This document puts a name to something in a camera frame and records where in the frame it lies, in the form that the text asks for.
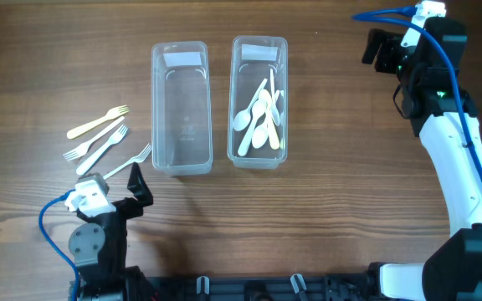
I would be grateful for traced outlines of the clear white plastic fork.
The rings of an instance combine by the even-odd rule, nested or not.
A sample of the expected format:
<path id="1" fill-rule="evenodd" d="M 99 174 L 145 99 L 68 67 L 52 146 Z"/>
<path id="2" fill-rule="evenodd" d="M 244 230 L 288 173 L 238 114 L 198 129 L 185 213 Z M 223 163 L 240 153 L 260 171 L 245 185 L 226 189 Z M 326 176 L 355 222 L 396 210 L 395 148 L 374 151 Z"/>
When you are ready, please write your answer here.
<path id="1" fill-rule="evenodd" d="M 134 157 L 130 158 L 124 164 L 116 167 L 113 171 L 110 171 L 106 175 L 104 175 L 104 179 L 107 180 L 108 178 L 112 177 L 114 174 L 123 170 L 127 166 L 132 165 L 133 163 L 139 164 L 139 163 L 144 162 L 146 160 L 146 158 L 150 155 L 151 149 L 152 149 L 151 144 L 147 144 L 146 147 L 137 156 L 134 156 Z"/>

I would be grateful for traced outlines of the thick white plastic fork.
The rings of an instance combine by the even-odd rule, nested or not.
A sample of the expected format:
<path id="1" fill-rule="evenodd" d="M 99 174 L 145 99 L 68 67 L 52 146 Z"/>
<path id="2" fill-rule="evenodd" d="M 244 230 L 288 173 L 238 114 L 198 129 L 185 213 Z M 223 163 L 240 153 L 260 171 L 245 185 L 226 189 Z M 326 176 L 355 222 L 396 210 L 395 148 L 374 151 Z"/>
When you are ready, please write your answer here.
<path id="1" fill-rule="evenodd" d="M 76 169 L 78 176 L 83 176 L 89 171 L 94 164 L 113 146 L 120 143 L 128 133 L 129 128 L 126 125 L 122 125 L 117 131 L 115 131 L 109 139 L 98 150 L 90 155 L 82 164 Z"/>

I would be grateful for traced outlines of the thin white plastic fork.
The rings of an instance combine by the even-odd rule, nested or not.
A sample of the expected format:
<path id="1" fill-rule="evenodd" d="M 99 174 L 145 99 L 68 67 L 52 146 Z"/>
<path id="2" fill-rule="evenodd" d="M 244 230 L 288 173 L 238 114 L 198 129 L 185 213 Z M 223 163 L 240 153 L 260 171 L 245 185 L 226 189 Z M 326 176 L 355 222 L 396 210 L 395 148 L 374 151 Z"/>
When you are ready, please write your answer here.
<path id="1" fill-rule="evenodd" d="M 106 126 L 101 132 L 96 134 L 94 137 L 91 139 L 87 140 L 86 142 L 81 143 L 78 145 L 76 148 L 73 150 L 70 150 L 66 153 L 63 154 L 63 158 L 67 161 L 73 161 L 76 159 L 79 159 L 80 157 L 84 156 L 87 154 L 89 151 L 90 147 L 101 137 L 106 135 L 108 132 L 113 130 L 120 122 L 122 122 L 125 119 L 124 116 L 119 117 L 115 121 L 113 121 L 110 125 Z"/>

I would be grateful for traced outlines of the yellow plastic fork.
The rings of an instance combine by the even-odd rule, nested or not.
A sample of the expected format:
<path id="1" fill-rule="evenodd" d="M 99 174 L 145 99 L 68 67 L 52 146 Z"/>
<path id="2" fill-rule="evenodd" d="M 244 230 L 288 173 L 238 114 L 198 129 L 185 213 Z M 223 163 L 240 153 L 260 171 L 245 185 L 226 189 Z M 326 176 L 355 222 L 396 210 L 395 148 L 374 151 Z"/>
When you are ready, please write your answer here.
<path id="1" fill-rule="evenodd" d="M 125 115 L 129 111 L 130 111 L 130 109 L 127 105 L 121 105 L 121 106 L 114 107 L 114 108 L 108 110 L 107 113 L 104 116 L 69 130 L 66 134 L 66 137 L 68 139 L 73 140 L 73 139 L 83 135 L 84 133 L 94 129 L 96 126 L 101 125 L 101 124 L 103 124 L 103 123 L 105 123 L 106 121 L 109 121 L 109 120 L 115 120 L 115 119 Z"/>

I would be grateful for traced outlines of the thick white plastic spoon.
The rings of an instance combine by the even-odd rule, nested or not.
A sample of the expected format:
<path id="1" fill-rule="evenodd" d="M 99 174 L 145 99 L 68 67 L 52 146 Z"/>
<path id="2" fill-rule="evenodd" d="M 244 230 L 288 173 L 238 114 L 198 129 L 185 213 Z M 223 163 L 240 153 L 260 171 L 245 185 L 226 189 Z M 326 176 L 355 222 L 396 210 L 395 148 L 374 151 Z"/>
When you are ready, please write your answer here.
<path id="1" fill-rule="evenodd" d="M 247 155 L 256 124 L 258 122 L 258 119 L 264 114 L 266 107 L 267 107 L 266 102 L 261 99 L 257 100 L 253 105 L 251 109 L 252 120 L 238 148 L 239 156 Z"/>

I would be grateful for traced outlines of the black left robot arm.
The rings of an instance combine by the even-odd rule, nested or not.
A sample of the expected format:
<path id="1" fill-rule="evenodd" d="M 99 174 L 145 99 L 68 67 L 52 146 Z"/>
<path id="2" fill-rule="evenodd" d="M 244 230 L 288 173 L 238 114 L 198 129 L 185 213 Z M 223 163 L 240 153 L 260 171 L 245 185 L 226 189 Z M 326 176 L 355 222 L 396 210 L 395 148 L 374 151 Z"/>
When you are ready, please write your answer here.
<path id="1" fill-rule="evenodd" d="M 138 164 L 131 165 L 127 189 L 132 193 L 117 202 L 107 200 L 109 186 L 99 173 L 79 178 L 64 202 L 85 223 L 69 238 L 69 250 L 79 279 L 78 300 L 158 300 L 160 294 L 137 267 L 126 266 L 127 227 L 143 215 L 153 196 Z"/>

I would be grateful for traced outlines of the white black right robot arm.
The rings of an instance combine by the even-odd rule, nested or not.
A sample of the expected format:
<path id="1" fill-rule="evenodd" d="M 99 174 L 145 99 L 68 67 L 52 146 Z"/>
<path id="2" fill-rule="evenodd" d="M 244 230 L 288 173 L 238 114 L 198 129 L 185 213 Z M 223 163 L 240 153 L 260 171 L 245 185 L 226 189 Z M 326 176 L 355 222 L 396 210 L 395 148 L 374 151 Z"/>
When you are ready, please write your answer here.
<path id="1" fill-rule="evenodd" d="M 458 83 L 467 35 L 463 24 L 449 18 L 414 24 L 414 12 L 405 7 L 358 14 L 360 21 L 401 25 L 419 36 L 410 46 L 399 33 L 373 28 L 362 60 L 397 76 L 403 96 L 397 110 L 434 165 L 450 236 L 424 263 L 372 263 L 364 295 L 482 300 L 482 141 L 474 101 Z"/>

